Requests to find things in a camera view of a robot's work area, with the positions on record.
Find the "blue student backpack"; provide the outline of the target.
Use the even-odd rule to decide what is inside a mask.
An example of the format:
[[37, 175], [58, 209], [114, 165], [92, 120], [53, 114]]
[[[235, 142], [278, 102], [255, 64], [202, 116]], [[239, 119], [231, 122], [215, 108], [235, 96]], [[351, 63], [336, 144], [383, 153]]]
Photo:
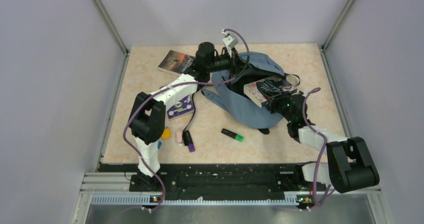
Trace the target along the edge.
[[306, 126], [305, 98], [280, 65], [260, 52], [223, 54], [213, 61], [208, 70], [215, 91], [204, 89], [203, 96], [253, 129], [267, 130], [286, 119], [288, 133], [298, 137], [297, 131]]

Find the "floral Little Women book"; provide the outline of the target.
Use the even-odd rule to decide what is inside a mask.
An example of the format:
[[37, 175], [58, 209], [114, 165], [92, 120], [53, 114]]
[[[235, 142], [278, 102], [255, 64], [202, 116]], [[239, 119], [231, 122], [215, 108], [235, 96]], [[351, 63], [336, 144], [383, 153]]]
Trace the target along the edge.
[[297, 87], [285, 78], [271, 76], [243, 86], [243, 93], [258, 107], [265, 107], [269, 100], [278, 95], [293, 94]]

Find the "dark sunset cover book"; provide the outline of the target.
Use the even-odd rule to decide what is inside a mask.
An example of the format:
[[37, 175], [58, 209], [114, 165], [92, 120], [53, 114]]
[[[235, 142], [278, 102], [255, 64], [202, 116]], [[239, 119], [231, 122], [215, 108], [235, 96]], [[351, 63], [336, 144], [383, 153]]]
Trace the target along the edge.
[[195, 57], [175, 50], [170, 50], [158, 65], [159, 71], [179, 76], [194, 63]]

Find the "purple cover book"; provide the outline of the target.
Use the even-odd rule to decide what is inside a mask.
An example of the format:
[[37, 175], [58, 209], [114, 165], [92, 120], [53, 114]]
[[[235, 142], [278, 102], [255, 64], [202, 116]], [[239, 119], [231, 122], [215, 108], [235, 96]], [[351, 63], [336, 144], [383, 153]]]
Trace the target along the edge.
[[167, 110], [167, 117], [169, 120], [181, 117], [185, 114], [192, 113], [195, 110], [194, 103], [192, 101], [192, 96], [187, 95], [181, 100], [177, 101]]

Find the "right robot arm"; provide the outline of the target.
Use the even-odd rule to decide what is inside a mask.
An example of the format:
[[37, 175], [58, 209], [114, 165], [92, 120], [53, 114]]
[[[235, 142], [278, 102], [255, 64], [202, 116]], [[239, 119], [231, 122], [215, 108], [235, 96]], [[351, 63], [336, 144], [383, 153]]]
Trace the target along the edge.
[[339, 193], [377, 186], [380, 174], [366, 141], [359, 136], [345, 137], [314, 125], [307, 118], [306, 96], [284, 95], [270, 102], [270, 111], [287, 120], [291, 138], [315, 148], [315, 163], [303, 164], [293, 176], [299, 190], [307, 190], [313, 182], [331, 185]]

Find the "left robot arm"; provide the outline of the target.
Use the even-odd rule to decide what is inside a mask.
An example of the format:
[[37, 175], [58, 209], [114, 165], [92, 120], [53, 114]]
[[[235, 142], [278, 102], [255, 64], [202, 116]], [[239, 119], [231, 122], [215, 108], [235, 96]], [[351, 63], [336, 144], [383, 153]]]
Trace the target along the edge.
[[249, 64], [249, 52], [242, 58], [234, 46], [224, 46], [218, 53], [212, 43], [203, 42], [192, 64], [175, 81], [155, 92], [140, 92], [136, 96], [124, 131], [130, 130], [136, 141], [132, 148], [139, 158], [137, 175], [147, 190], [156, 190], [161, 182], [158, 141], [165, 130], [167, 109], [204, 86], [216, 85], [217, 82], [210, 82], [211, 73], [228, 71], [229, 77], [219, 81], [219, 84], [227, 84], [236, 80]]

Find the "green highlighter pen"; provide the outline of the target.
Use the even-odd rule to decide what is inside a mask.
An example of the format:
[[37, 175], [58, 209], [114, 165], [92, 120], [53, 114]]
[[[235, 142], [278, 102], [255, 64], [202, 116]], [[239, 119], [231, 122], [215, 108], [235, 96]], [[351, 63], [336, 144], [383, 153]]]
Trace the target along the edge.
[[221, 133], [224, 134], [224, 135], [226, 135], [227, 137], [230, 137], [230, 138], [238, 141], [238, 142], [243, 142], [243, 140], [244, 140], [244, 137], [242, 135], [237, 134], [237, 133], [235, 133], [233, 131], [230, 131], [228, 129], [225, 129], [225, 128], [223, 128], [221, 130]]

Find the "pink eraser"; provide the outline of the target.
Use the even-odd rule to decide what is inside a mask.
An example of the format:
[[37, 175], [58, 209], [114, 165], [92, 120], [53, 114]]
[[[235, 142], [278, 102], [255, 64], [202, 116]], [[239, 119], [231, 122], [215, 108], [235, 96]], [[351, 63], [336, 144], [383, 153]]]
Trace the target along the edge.
[[184, 141], [183, 141], [183, 132], [182, 131], [177, 131], [175, 133], [175, 136], [176, 136], [176, 142], [179, 145], [183, 145], [184, 144]]

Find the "purple highlighter pen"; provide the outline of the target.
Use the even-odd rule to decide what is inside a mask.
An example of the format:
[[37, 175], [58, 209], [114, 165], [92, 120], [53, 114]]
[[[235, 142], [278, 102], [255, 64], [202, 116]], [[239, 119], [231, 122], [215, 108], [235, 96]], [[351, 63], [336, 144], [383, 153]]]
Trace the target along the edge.
[[182, 139], [183, 139], [184, 145], [188, 147], [188, 150], [190, 153], [193, 153], [196, 151], [195, 145], [189, 130], [185, 130], [182, 132]]

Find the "yellow sharpener block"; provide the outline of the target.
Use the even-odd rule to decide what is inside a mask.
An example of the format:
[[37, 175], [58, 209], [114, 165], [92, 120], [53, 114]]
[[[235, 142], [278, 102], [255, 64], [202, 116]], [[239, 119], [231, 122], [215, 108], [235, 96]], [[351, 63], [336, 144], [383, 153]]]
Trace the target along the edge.
[[166, 127], [166, 128], [163, 130], [163, 133], [162, 133], [162, 135], [161, 135], [161, 138], [162, 138], [163, 140], [167, 140], [167, 139], [171, 138], [171, 136], [172, 136], [171, 130], [170, 130], [168, 127]]

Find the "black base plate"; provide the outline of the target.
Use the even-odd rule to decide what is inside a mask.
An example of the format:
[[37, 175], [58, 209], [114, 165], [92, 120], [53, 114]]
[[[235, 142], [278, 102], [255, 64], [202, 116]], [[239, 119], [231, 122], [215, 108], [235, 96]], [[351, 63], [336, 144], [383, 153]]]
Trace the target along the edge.
[[152, 184], [140, 179], [137, 164], [101, 164], [98, 171], [126, 173], [129, 191], [164, 190], [167, 201], [279, 201], [313, 190], [296, 163], [161, 164]]

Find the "aluminium frame rail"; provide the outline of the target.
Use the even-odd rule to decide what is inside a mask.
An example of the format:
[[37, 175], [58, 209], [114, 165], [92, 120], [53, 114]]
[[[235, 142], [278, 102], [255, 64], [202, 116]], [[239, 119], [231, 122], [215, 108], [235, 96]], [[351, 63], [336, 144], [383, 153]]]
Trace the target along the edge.
[[131, 191], [125, 172], [85, 174], [73, 224], [391, 224], [378, 186], [327, 197], [322, 206], [300, 209], [305, 191], [278, 197], [270, 188], [241, 190], [214, 186], [191, 192], [173, 181], [160, 191]]

